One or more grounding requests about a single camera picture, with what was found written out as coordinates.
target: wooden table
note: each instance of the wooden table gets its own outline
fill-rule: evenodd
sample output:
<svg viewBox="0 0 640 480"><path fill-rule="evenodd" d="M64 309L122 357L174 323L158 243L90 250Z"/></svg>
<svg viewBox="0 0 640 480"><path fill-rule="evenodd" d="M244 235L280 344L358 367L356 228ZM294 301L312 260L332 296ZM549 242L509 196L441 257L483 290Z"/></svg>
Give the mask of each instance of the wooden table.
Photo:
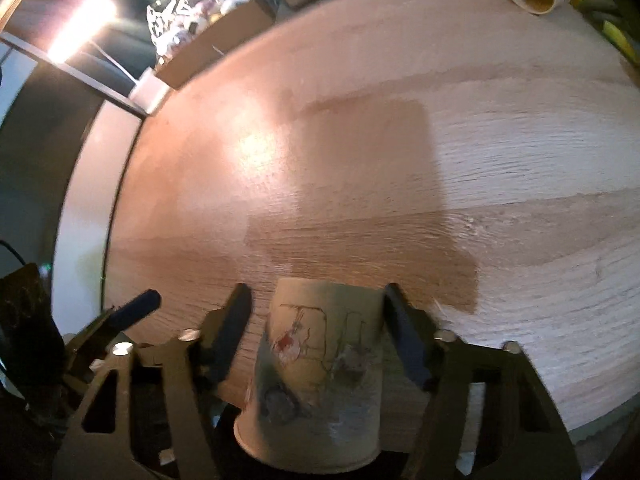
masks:
<svg viewBox="0 0 640 480"><path fill-rule="evenodd" d="M526 348L569 428L640 390L640 92L571 8L327 0L175 93L140 135L106 304L146 288L157 343L236 282L256 309L242 404L279 276L401 283L470 342ZM386 352L383 446L424 397Z"/></svg>

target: white panel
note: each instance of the white panel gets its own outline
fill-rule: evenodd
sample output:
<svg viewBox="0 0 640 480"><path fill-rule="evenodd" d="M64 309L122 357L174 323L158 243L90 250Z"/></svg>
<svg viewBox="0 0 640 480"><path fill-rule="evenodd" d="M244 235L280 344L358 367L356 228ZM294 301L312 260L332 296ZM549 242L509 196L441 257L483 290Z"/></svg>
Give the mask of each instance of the white panel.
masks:
<svg viewBox="0 0 640 480"><path fill-rule="evenodd" d="M0 43L0 56L2 55L2 47L6 46ZM20 90L26 83L27 79L36 68L38 63L20 52L13 51L2 63L2 84L0 84L0 124L4 121L11 105L14 104L15 98L18 97Z"/></svg>
<svg viewBox="0 0 640 480"><path fill-rule="evenodd" d="M77 333L101 310L111 215L140 118L105 102L66 190L53 257L51 301L60 333Z"/></svg>

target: wooden tabletop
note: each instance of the wooden tabletop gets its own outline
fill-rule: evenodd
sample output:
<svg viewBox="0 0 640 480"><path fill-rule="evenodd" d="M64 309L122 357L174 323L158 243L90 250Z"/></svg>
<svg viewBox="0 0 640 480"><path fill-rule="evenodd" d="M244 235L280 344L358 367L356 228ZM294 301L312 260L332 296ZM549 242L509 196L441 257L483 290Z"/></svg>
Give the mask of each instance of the wooden tabletop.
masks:
<svg viewBox="0 0 640 480"><path fill-rule="evenodd" d="M130 334L157 343L247 282L242 404L279 276L398 282L470 342L519 341L575 428L640 391L639 110L569 7L326 0L146 121L106 304L156 288ZM407 450L426 400L385 359L383 447Z"/></svg>

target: black cable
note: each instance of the black cable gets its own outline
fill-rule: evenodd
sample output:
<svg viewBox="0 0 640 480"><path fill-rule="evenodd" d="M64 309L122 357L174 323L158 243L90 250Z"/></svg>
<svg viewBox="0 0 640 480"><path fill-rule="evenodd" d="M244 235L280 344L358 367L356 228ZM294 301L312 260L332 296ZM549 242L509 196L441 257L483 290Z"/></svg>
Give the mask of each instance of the black cable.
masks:
<svg viewBox="0 0 640 480"><path fill-rule="evenodd" d="M16 251L13 247L11 247L11 245L9 245L8 242L5 242L4 240L0 240L0 245L5 247L13 256L15 256L22 265L27 264L27 262L24 261L24 258L20 256L20 253Z"/></svg>

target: glowing light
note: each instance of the glowing light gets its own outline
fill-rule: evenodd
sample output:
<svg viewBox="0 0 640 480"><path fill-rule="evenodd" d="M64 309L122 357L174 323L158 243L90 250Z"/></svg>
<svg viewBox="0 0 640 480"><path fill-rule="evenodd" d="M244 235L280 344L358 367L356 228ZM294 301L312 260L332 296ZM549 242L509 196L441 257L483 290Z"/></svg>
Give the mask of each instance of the glowing light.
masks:
<svg viewBox="0 0 640 480"><path fill-rule="evenodd" d="M84 0L49 49L54 63L64 63L116 17L111 0Z"/></svg>

